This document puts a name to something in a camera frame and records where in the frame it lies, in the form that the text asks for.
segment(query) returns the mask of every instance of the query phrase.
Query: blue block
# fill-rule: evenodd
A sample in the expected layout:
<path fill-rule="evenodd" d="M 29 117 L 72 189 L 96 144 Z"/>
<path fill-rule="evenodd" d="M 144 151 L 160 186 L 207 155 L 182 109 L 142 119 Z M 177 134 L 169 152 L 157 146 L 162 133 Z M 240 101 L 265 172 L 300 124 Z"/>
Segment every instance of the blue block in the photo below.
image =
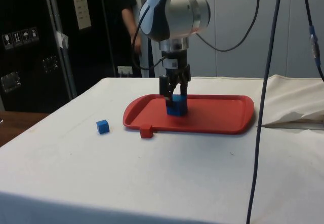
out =
<path fill-rule="evenodd" d="M 173 106 L 167 106 L 167 113 L 171 116 L 185 116 L 188 113 L 187 96 L 173 95 Z"/>
<path fill-rule="evenodd" d="M 102 120 L 97 122 L 97 129 L 99 134 L 108 133 L 110 130 L 109 130 L 109 124 L 107 120 Z"/>

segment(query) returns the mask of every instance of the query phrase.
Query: cable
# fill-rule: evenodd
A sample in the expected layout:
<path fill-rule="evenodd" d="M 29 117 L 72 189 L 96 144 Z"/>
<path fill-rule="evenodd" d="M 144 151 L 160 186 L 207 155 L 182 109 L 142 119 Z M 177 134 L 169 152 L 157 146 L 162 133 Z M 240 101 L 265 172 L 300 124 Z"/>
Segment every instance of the cable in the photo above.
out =
<path fill-rule="evenodd" d="M 257 0 L 257 6 L 255 8 L 255 13 L 254 13 L 254 17 L 253 17 L 253 20 L 252 20 L 252 23 L 247 31 L 247 33 L 245 34 L 245 36 L 242 38 L 242 40 L 236 44 L 234 47 L 232 48 L 229 48 L 229 49 L 219 49 L 219 48 L 216 48 L 214 47 L 213 45 L 211 45 L 210 43 L 208 43 L 205 39 L 203 39 L 201 37 L 201 35 L 199 34 L 196 34 L 204 43 L 206 43 L 209 47 L 211 47 L 212 49 L 218 51 L 218 52 L 229 52 L 229 51 L 232 51 L 236 48 L 238 48 L 239 46 L 241 46 L 243 44 L 243 42 L 246 40 L 246 38 L 248 37 L 248 35 L 250 34 L 250 31 L 252 30 L 254 24 L 255 24 L 255 21 L 257 20 L 257 17 L 258 17 L 258 13 L 259 13 L 259 6 L 260 6 L 260 0 Z"/>
<path fill-rule="evenodd" d="M 256 182 L 257 182 L 258 164 L 259 164 L 259 148 L 260 148 L 260 137 L 261 137 L 261 129 L 262 129 L 264 102 L 265 102 L 265 96 L 266 96 L 266 91 L 267 91 L 268 77 L 269 77 L 269 72 L 270 72 L 270 65 L 271 65 L 271 59 L 272 59 L 272 51 L 273 51 L 274 37 L 275 37 L 275 31 L 276 31 L 278 14 L 279 14 L 280 1 L 281 0 L 277 0 L 276 5 L 275 5 L 275 12 L 274 12 L 274 16 L 273 16 L 271 38 L 270 38 L 270 45 L 269 45 L 269 53 L 268 53 L 268 58 L 267 58 L 265 74 L 264 74 L 264 80 L 263 80 L 262 95 L 261 95 L 261 102 L 260 102 L 260 113 L 259 113 L 259 121 L 258 121 L 258 130 L 257 130 L 257 138 L 256 138 L 256 145 L 255 145 L 253 181 L 252 181 L 251 195 L 250 195 L 249 208 L 248 208 L 247 224 L 250 224 L 255 187 L 256 187 Z"/>
<path fill-rule="evenodd" d="M 313 21 L 312 21 L 312 17 L 310 14 L 310 7 L 309 7 L 309 1 L 305 0 L 305 5 L 306 5 L 306 12 L 307 12 L 307 18 L 308 18 L 308 23 L 309 23 L 309 31 L 310 31 L 310 36 L 311 36 L 311 43 L 312 43 L 312 48 L 313 48 L 313 56 L 315 58 L 315 63 L 316 63 L 316 67 L 318 70 L 318 73 L 321 77 L 321 79 L 324 82 L 324 75 L 322 72 L 322 68 L 320 66 L 320 51 L 319 51 L 319 46 L 317 43 L 317 37 L 315 34 L 315 28 L 313 26 Z"/>
<path fill-rule="evenodd" d="M 157 67 L 157 66 L 158 66 L 158 65 L 159 65 L 163 60 L 166 59 L 166 56 L 160 58 L 159 61 L 158 61 L 155 65 L 153 65 L 153 66 L 151 66 L 151 67 L 149 67 L 149 68 L 144 68 L 144 67 L 138 65 L 138 64 L 135 62 L 135 59 L 134 59 L 134 58 L 135 58 L 135 52 L 134 52 L 134 51 L 135 51 L 135 41 L 136 41 L 136 38 L 137 38 L 138 32 L 140 31 L 141 25 L 142 25 L 142 23 L 143 23 L 143 20 L 144 20 L 146 14 L 147 14 L 149 8 L 150 8 L 150 7 L 148 6 L 148 7 L 146 8 L 146 10 L 144 11 L 143 16 L 142 16 L 142 18 L 140 19 L 140 22 L 138 23 L 138 26 L 137 26 L 137 29 L 136 29 L 136 32 L 135 32 L 135 35 L 134 35 L 134 38 L 133 38 L 133 42 L 132 42 L 132 63 L 133 63 L 133 65 L 134 65 L 138 70 L 151 70 L 151 69 L 154 69 L 154 68 Z"/>

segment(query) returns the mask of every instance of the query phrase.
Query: red tray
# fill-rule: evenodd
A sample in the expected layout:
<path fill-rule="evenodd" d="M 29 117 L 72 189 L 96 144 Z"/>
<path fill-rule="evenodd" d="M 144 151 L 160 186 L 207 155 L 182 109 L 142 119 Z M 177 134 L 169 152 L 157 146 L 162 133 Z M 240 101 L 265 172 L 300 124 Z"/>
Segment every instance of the red tray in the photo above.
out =
<path fill-rule="evenodd" d="M 247 96 L 188 95 L 188 114 L 167 115 L 163 96 L 146 95 L 133 101 L 124 113 L 130 129 L 218 134 L 244 133 L 254 115 L 254 103 Z"/>

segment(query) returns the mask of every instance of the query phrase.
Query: wooden table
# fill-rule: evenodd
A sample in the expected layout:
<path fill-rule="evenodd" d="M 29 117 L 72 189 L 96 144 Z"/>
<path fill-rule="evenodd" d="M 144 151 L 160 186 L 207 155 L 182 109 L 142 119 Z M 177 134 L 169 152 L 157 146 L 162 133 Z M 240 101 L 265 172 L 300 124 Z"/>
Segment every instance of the wooden table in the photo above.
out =
<path fill-rule="evenodd" d="M 48 114 L 18 113 L 13 111 L 0 111 L 0 147 L 26 131 Z"/>

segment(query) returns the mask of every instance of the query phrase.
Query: white tablecloth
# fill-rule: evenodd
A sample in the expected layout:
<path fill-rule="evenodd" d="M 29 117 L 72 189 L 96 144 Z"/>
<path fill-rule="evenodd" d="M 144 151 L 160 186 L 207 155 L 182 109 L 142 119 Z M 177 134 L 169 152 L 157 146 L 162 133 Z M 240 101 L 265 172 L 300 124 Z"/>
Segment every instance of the white tablecloth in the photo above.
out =
<path fill-rule="evenodd" d="M 278 80 L 269 86 L 280 91 Z M 261 88 L 261 80 L 197 78 L 189 93 L 247 95 L 258 111 Z M 157 79 L 104 79 L 0 148 L 0 223 L 245 223 L 255 125 L 238 136 L 144 140 L 125 129 L 123 113 L 157 93 Z M 99 135 L 103 119 L 111 132 Z M 323 207 L 324 133 L 263 129 L 254 223 L 323 223 Z"/>

